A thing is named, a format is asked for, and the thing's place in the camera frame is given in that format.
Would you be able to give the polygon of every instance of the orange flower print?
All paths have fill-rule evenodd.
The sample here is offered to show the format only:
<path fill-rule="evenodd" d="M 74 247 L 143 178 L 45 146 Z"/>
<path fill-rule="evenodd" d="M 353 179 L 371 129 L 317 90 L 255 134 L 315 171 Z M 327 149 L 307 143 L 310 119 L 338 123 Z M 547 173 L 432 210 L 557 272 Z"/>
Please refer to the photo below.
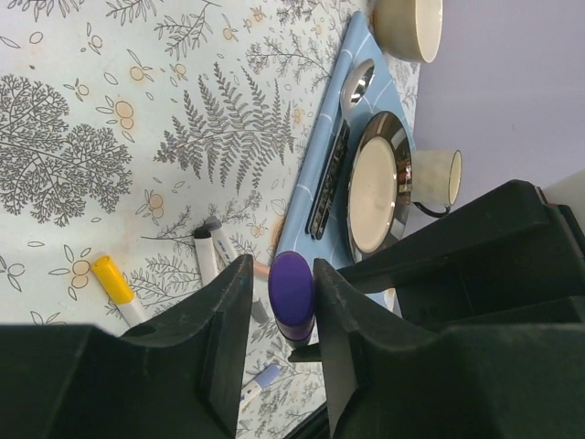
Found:
<path fill-rule="evenodd" d="M 229 23 L 229 20 L 225 14 L 222 14 L 222 15 L 223 15 L 223 19 L 226 21 L 226 24 L 228 25 L 227 27 L 224 27 L 224 29 L 223 29 L 223 38 L 225 38 L 227 41 L 231 41 L 232 39 L 234 41 L 239 41 L 238 37 L 236 37 L 238 30 L 235 27 L 232 27 L 232 25 Z"/>
<path fill-rule="evenodd" d="M 186 67 L 183 64 L 169 64 L 169 67 L 171 68 L 171 70 L 173 71 L 173 73 L 176 75 L 176 78 L 178 80 L 188 80 L 185 76 L 186 74 Z"/>
<path fill-rule="evenodd" d="M 158 220 L 160 220 L 165 214 L 163 208 L 163 197 L 159 194 L 155 194 L 153 190 L 144 191 L 145 203 L 136 210 L 136 215 L 143 215 L 143 218 L 151 218 L 155 226 L 160 226 Z"/>
<path fill-rule="evenodd" d="M 260 236 L 264 235 L 268 229 L 265 224 L 266 220 L 259 224 L 258 221 L 256 221 L 256 215 L 252 214 L 252 222 L 249 222 L 246 225 L 250 227 L 250 234 L 254 238 L 259 238 Z"/>
<path fill-rule="evenodd" d="M 74 85 L 63 84 L 63 87 L 75 91 L 75 97 L 82 102 L 83 98 L 90 94 L 90 89 L 88 88 L 88 86 L 85 84 L 81 84 L 79 78 L 75 79 Z"/>
<path fill-rule="evenodd" d="M 65 252 L 65 259 L 69 265 L 62 268 L 56 268 L 48 273 L 53 276 L 68 275 L 71 278 L 71 281 L 67 293 L 73 300 L 77 300 L 77 290 L 85 288 L 90 282 L 89 273 L 91 266 L 90 263 L 83 258 L 91 253 L 91 247 L 83 250 L 79 257 L 76 257 L 73 254 L 73 250 L 67 244 L 63 246 L 63 250 Z"/>
<path fill-rule="evenodd" d="M 244 29 L 246 29 L 248 31 L 248 33 L 250 33 L 251 27 L 252 27 L 252 20 L 250 20 L 249 18 L 244 18 Z"/>
<path fill-rule="evenodd" d="M 12 287 L 18 292 L 22 293 L 20 282 L 16 279 L 25 273 L 25 266 L 22 263 L 12 263 L 8 265 L 5 259 L 0 256 L 0 274 L 5 274 L 6 279 Z"/>
<path fill-rule="evenodd" d="M 122 135 L 124 138 L 132 143 L 134 139 L 128 132 L 134 128 L 134 108 L 127 101 L 114 102 L 110 96 L 105 96 L 107 107 L 96 107 L 96 111 L 102 114 L 112 114 L 113 119 L 110 119 L 106 123 L 117 124 L 119 123 L 122 128 Z"/>
<path fill-rule="evenodd" d="M 300 125 L 303 121 L 303 112 L 300 108 L 295 108 L 292 112 L 292 120 L 294 121 L 295 125 Z"/>
<path fill-rule="evenodd" d="M 262 6 L 258 7 L 251 7 L 250 11 L 252 11 L 254 21 L 256 23 L 260 23 L 264 18 L 266 18 L 266 14 L 262 12 Z"/>
<path fill-rule="evenodd" d="M 152 67 L 145 66 L 140 59 L 136 56 L 134 52 L 129 49 L 126 49 L 128 54 L 132 57 L 134 62 L 136 63 L 135 66 L 130 68 L 130 77 L 135 80 L 136 82 L 140 82 L 141 80 L 147 79 L 150 82 L 154 82 L 153 77 L 148 73 L 148 71 L 152 70 Z"/>
<path fill-rule="evenodd" d="M 101 37 L 99 35 L 96 35 L 92 30 L 91 30 L 91 24 L 88 23 L 87 26 L 85 27 L 85 35 L 88 38 L 88 47 L 93 50 L 95 53 L 97 53 L 98 55 L 101 55 L 100 49 L 103 47 L 103 40 L 101 39 Z M 87 49 L 85 48 L 81 48 L 82 52 L 85 52 Z"/>

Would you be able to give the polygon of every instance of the white mug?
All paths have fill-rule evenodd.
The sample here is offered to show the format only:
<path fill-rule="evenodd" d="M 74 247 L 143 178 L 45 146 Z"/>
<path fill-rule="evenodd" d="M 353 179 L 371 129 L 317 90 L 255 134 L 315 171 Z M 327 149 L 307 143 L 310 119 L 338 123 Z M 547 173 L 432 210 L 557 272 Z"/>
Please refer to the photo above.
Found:
<path fill-rule="evenodd" d="M 412 153 L 410 200 L 425 214 L 442 218 L 455 204 L 461 175 L 461 151 L 415 151 Z M 445 211 L 435 212 L 422 203 L 441 204 Z"/>

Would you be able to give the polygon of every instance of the bowl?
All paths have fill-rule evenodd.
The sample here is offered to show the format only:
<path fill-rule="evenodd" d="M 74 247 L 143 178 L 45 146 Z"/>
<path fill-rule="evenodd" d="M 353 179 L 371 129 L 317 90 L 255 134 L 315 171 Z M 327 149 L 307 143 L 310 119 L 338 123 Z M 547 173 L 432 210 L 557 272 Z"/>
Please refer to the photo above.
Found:
<path fill-rule="evenodd" d="M 390 55 L 414 62 L 432 62 L 442 31 L 442 0 L 378 0 L 374 35 Z"/>
<path fill-rule="evenodd" d="M 379 112 L 367 123 L 349 178 L 347 231 L 355 262 L 402 239 L 411 191 L 406 128 L 396 114 Z"/>

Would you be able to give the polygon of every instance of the table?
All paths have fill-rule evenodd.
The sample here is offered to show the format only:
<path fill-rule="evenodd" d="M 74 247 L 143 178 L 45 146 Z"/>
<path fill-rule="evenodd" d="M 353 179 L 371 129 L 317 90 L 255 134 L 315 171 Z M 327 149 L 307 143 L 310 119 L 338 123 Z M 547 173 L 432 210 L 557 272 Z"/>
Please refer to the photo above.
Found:
<path fill-rule="evenodd" d="M 269 262 L 346 20 L 366 1 L 11 0 L 0 16 L 0 321 L 128 326 L 90 273 L 109 254 L 147 311 L 200 287 L 209 214 Z M 419 66 L 388 57 L 414 122 Z M 269 308 L 266 283 L 256 290 Z M 239 419 L 284 437 L 324 401 L 273 322 L 250 322 Z"/>

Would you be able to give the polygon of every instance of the small blue object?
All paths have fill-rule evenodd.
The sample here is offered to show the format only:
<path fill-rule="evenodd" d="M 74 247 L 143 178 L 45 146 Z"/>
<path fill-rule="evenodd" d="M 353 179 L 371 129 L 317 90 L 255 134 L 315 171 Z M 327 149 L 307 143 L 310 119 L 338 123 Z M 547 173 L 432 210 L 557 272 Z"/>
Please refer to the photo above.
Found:
<path fill-rule="evenodd" d="M 276 380 L 276 377 L 278 377 L 280 374 L 281 370 L 279 367 L 275 364 L 271 364 L 268 368 L 258 374 L 254 380 L 260 384 L 260 387 L 266 389 L 274 380 Z"/>

